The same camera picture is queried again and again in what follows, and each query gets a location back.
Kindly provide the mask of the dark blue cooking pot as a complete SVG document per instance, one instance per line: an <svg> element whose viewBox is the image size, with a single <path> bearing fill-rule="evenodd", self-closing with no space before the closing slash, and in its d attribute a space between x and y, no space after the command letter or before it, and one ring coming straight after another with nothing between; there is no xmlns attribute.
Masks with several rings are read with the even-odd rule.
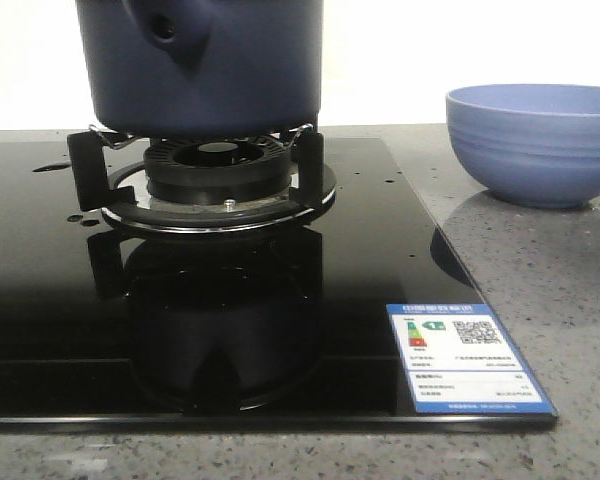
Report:
<svg viewBox="0 0 600 480"><path fill-rule="evenodd" d="M317 118L319 1L80 1L91 97L106 127L234 137Z"/></svg>

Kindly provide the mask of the light blue bowl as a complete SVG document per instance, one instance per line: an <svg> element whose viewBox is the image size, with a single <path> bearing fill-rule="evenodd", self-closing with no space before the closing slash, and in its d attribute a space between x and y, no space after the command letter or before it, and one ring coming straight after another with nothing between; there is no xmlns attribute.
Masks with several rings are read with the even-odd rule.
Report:
<svg viewBox="0 0 600 480"><path fill-rule="evenodd" d="M493 84L446 95L452 149L503 200L579 207L600 196L600 87Z"/></svg>

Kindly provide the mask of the black pot support grate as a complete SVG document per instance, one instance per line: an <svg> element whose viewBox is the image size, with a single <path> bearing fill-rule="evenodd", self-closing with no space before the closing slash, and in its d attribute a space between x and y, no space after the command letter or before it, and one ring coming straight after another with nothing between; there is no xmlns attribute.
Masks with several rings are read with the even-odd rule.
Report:
<svg viewBox="0 0 600 480"><path fill-rule="evenodd" d="M226 199L216 205L199 205L152 196L148 191L144 153L137 163L117 171L109 169L104 150L120 150L133 142L133 136L95 127L71 134L67 144L79 206L83 211L99 210L107 221L129 229L171 235L263 229L311 219L328 210L335 198L336 179L324 162L324 138L311 124L277 134L238 138L153 138L149 147L165 140L213 142L257 136L268 137L289 151L292 162L289 185L256 200Z"/></svg>

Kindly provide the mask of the blue energy label sticker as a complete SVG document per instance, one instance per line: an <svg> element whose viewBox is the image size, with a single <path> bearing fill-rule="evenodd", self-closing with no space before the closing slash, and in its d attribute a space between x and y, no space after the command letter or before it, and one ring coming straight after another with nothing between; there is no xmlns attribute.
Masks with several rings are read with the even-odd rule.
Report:
<svg viewBox="0 0 600 480"><path fill-rule="evenodd" d="M548 414L555 409L487 304L389 304L420 414Z"/></svg>

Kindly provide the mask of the black glass gas stove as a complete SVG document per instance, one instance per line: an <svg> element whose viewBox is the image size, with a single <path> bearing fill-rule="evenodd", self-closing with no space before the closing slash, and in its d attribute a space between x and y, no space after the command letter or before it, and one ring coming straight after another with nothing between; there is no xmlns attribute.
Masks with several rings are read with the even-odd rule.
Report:
<svg viewBox="0 0 600 480"><path fill-rule="evenodd" d="M507 392L431 413L394 311L483 301L378 139L329 139L334 206L282 232L133 237L77 206L61 138L0 141L0 432L548 430Z"/></svg>

